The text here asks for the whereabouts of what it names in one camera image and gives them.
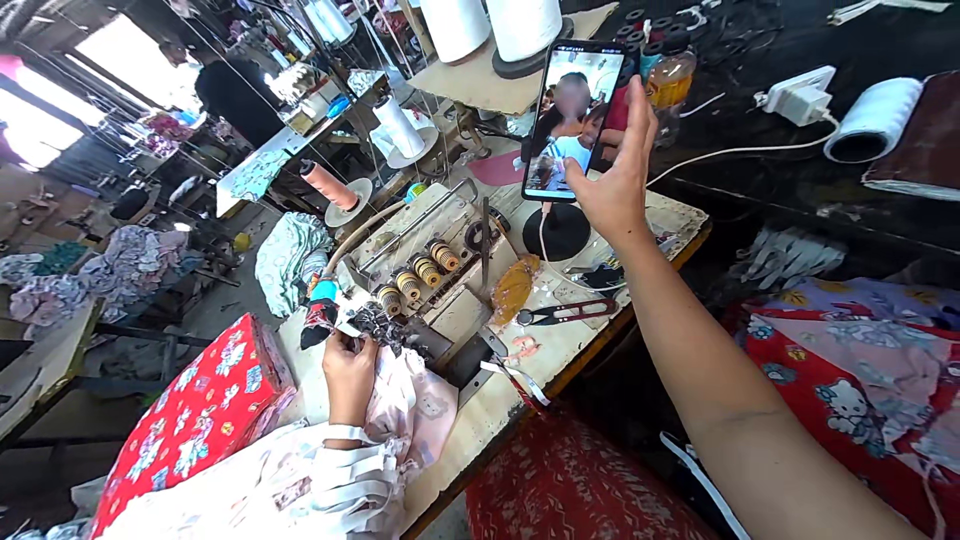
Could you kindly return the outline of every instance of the child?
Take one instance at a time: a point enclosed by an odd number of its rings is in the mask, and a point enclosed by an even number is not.
[[[540,154],[541,157],[549,157],[554,161],[554,174],[550,177],[547,184],[548,191],[569,191],[566,185],[566,175],[564,173],[563,160],[565,158],[574,158],[580,164],[584,171],[590,163],[590,154],[593,152],[593,146],[600,138],[600,128],[603,126],[604,117],[610,105],[601,103],[591,110],[584,119],[584,129],[579,136],[560,136],[557,140],[550,143]]]

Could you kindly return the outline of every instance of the hand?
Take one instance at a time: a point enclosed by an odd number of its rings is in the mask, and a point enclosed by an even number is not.
[[[330,424],[363,427],[367,422],[367,404],[373,394],[373,367],[376,365],[376,342],[364,339],[363,350],[351,353],[339,330],[326,340],[324,374],[330,397]]]
[[[640,78],[634,75],[627,90],[630,116],[613,167],[596,182],[584,176],[576,160],[566,159],[566,183],[590,225],[621,252],[640,241],[652,240],[644,211],[647,167],[657,118],[647,103]]]

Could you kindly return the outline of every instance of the phone stand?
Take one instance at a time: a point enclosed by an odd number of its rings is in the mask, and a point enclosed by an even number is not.
[[[573,37],[573,19],[563,18],[563,26],[556,39],[570,39]],[[533,55],[518,61],[503,61],[500,58],[499,51],[493,51],[493,71],[503,79],[519,79],[537,73],[546,65],[546,53],[550,50],[548,45],[545,49]]]
[[[543,258],[540,247],[540,216],[542,210],[530,214],[523,224],[523,243],[527,251]],[[543,245],[551,261],[576,256],[590,240],[590,222],[583,211],[566,203],[554,203],[543,224]]]

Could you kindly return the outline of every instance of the wall outlet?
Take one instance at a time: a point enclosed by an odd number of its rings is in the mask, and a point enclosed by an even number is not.
[[[767,92],[765,103],[763,104],[763,110],[766,112],[780,112],[784,101],[788,101],[784,99],[787,90],[796,91],[805,86],[809,86],[820,92],[826,92],[827,85],[833,80],[833,75],[836,72],[837,68],[832,65],[825,65],[804,73],[803,75],[798,75],[770,86],[770,91]]]

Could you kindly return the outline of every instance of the hello kitty fabric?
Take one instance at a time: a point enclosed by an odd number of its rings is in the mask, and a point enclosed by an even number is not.
[[[919,530],[960,537],[960,295],[806,279],[737,334],[804,427]]]
[[[398,538],[405,488],[440,456],[456,411],[457,389],[421,356],[382,347],[363,429],[277,428],[192,479],[130,501],[103,538]],[[328,449],[326,439],[361,448]]]
[[[137,422],[108,475],[90,537],[134,497],[173,487],[272,430],[295,393],[273,334],[252,314],[240,317]]]

